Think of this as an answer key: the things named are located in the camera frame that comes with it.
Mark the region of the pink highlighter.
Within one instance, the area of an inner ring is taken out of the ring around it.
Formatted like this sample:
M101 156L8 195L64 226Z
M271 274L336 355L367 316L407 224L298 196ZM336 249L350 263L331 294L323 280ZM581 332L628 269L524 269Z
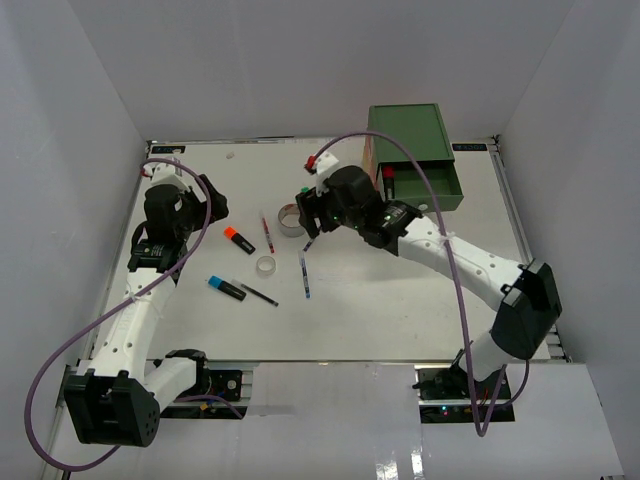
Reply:
M395 172L392 166L386 165L381 169L385 198L393 200L395 198Z

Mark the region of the orange highlighter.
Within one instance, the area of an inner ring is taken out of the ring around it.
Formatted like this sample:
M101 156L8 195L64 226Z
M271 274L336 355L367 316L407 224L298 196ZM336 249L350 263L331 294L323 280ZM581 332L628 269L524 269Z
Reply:
M227 227L224 230L224 236L248 255L252 255L256 251L255 246L233 227Z

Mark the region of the green drawer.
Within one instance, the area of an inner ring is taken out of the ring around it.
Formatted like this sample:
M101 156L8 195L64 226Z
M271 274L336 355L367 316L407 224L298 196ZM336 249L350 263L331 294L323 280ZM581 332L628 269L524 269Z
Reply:
M392 166L395 172L395 198L393 200L405 202L416 208L424 206L429 212L435 210L431 193L411 162L392 162L379 165L376 181L378 190L384 200L387 199L385 198L381 169L386 165ZM461 204L464 195L455 169L455 163L451 160L420 161L419 166L431 185L440 210L442 212L456 210Z

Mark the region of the blue highlighter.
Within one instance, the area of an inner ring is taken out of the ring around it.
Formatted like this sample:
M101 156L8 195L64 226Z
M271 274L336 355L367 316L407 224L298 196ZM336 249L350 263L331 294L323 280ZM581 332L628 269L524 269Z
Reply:
M235 300L243 301L246 298L246 293L241 288L236 287L220 277L211 276L208 279L208 285Z

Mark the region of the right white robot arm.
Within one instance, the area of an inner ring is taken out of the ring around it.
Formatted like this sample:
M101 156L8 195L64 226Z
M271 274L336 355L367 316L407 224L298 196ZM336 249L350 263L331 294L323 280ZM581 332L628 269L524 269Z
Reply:
M368 245L440 273L481 299L495 313L455 361L453 390L472 399L488 378L513 359L529 360L562 312L552 268L491 254L452 234L416 208L385 201L358 166L312 166L313 188L296 197L300 224L310 237L339 227L356 231Z

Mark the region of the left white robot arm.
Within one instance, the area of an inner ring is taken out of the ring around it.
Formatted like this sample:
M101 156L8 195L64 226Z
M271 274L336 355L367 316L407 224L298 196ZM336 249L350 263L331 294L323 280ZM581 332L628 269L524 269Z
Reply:
M84 374L68 378L64 400L84 444L146 447L163 410L180 397L199 399L211 387L204 352L173 350L146 369L161 314L174 292L190 236L224 219L227 200L206 175L209 197L198 199L175 174L157 172L145 193L145 219L131 238L124 297L103 345Z

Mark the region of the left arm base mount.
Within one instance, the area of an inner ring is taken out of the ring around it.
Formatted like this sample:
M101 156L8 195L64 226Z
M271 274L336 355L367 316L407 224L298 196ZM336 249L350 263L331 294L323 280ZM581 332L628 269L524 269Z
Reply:
M250 388L245 387L242 370L211 370L207 395L228 401L237 413L224 402L204 399L170 405L161 413L161 417L184 420L241 420L247 413Z

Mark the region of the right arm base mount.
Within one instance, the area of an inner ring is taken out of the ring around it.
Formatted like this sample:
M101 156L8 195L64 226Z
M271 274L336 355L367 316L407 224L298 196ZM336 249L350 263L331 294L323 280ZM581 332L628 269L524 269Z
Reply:
M452 372L449 367L423 366L415 369L416 382L412 388L419 397L422 424L472 424L472 401L463 371ZM498 388L491 421L510 423L516 420L514 408L508 405L512 392L506 376L498 382L495 371L482 382L474 382L480 423L485 421L492 395Z

